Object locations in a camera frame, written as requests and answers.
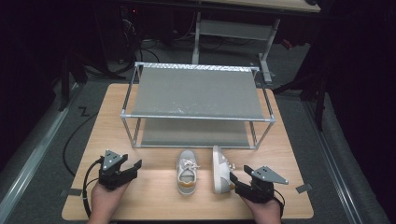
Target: desk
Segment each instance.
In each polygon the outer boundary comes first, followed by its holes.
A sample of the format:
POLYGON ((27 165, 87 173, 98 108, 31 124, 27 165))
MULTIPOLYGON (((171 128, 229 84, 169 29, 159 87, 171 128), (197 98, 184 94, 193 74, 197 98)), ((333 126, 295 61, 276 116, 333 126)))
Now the desk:
MULTIPOLYGON (((214 194, 212 191, 212 148, 196 148, 198 180, 195 192, 182 196, 177 190, 176 162, 183 148, 131 148, 131 143, 120 119, 120 110, 127 92, 127 84, 112 84, 108 87, 97 120, 93 126, 90 140, 84 151, 73 182, 73 189, 81 189, 84 175, 89 166, 106 149, 118 154, 128 154, 129 160, 121 166, 125 170, 138 160, 143 166, 138 171, 122 198, 120 208, 114 215, 117 220, 194 220, 194 219, 252 219, 250 211, 233 191, 214 194)), ((137 88, 131 96, 135 98, 137 88)), ((250 177, 243 172, 243 165, 253 169, 268 165, 275 172, 289 180, 288 185, 275 184, 286 200, 283 218, 311 218, 314 214, 306 192, 296 190, 304 181, 290 145, 275 97, 268 91, 269 99, 276 117, 276 123, 266 135, 257 150, 224 149, 223 154, 235 163, 234 173, 239 180, 247 183, 250 177)), ((261 105, 265 104, 260 97, 261 105)), ((98 176, 95 167, 89 179, 98 176)), ((88 187, 89 198, 94 184, 88 187)), ((66 220, 86 220, 87 215, 78 196, 68 196, 62 216, 66 220)))

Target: metal frame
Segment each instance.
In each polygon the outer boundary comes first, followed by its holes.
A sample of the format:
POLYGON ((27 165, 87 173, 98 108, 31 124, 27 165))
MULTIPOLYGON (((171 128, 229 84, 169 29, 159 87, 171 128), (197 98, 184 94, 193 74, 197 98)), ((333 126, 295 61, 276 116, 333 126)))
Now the metal frame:
MULTIPOLYGON (((134 86, 134 80, 136 78, 136 75, 139 76, 139 80, 141 76, 143 76, 143 71, 145 67, 151 67, 151 68, 174 68, 174 69, 186 69, 186 71, 191 70, 191 69, 197 69, 197 70, 221 70, 221 71, 249 71, 252 73, 252 75, 257 78, 260 83, 262 84, 262 92, 265 98, 265 102, 268 107, 268 112, 270 115, 269 119, 232 119, 232 120, 240 120, 244 122, 248 122, 250 126, 250 132, 251 132, 251 142, 253 143, 253 146, 249 147, 240 147, 240 146, 222 146, 225 148, 247 148, 247 149, 258 149, 259 146, 261 145, 264 137, 268 134, 270 131, 271 127, 274 125, 276 122, 274 113, 272 111, 272 107, 267 95, 267 92, 265 90, 265 85, 264 81, 262 79, 262 74, 260 74, 260 69, 258 67, 240 67, 240 66, 216 66, 216 65, 199 65, 199 64, 175 64, 175 63, 141 63, 141 62, 136 62, 134 66, 134 71, 132 73, 132 78, 129 83, 128 91, 126 92, 125 96, 125 101, 120 113, 120 118, 122 120, 122 123, 125 127, 125 130, 128 134, 128 137, 131 141, 131 146, 132 148, 134 147, 213 147, 213 146, 186 146, 186 145, 175 145, 175 146, 168 146, 168 145, 144 145, 144 144, 138 144, 137 143, 137 137, 139 135, 139 130, 140 130, 140 125, 142 122, 142 119, 150 119, 150 118, 156 118, 156 119, 166 119, 168 117, 163 117, 163 116, 146 116, 146 117, 137 117, 132 114, 127 113, 127 105, 129 101, 129 97, 131 94, 131 90, 134 86), (131 132, 130 127, 128 126, 127 119, 137 119, 136 121, 136 126, 134 127, 134 132, 131 132), (257 136, 255 128, 254 128, 254 122, 266 122, 268 123, 268 126, 266 127, 265 131, 263 132, 262 136, 257 136)), ((195 118, 191 117, 188 119, 211 119, 211 118, 195 118)))

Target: sneaker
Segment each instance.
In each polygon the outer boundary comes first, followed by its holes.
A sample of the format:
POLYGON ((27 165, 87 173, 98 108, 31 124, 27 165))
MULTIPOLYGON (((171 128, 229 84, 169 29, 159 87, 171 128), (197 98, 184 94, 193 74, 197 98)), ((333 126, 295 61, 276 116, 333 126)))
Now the sneaker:
POLYGON ((182 195, 188 196, 194 193, 198 167, 192 151, 184 150, 180 153, 177 160, 177 186, 182 195))
POLYGON ((221 147, 213 147, 213 191, 216 194, 230 192, 235 188, 235 184, 230 180, 230 172, 235 169, 235 165, 228 163, 228 160, 221 153, 221 147))

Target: hand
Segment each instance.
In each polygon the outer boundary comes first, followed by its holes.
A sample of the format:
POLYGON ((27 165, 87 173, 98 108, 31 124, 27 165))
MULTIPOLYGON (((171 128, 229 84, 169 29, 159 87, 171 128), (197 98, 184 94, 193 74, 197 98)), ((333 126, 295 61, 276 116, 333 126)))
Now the hand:
POLYGON ((253 203, 248 199, 241 197, 257 224, 280 224, 280 206, 275 200, 268 203, 253 203))
POLYGON ((109 223, 130 183, 128 182, 117 189, 109 190, 96 182, 91 193, 92 212, 88 223, 109 223))

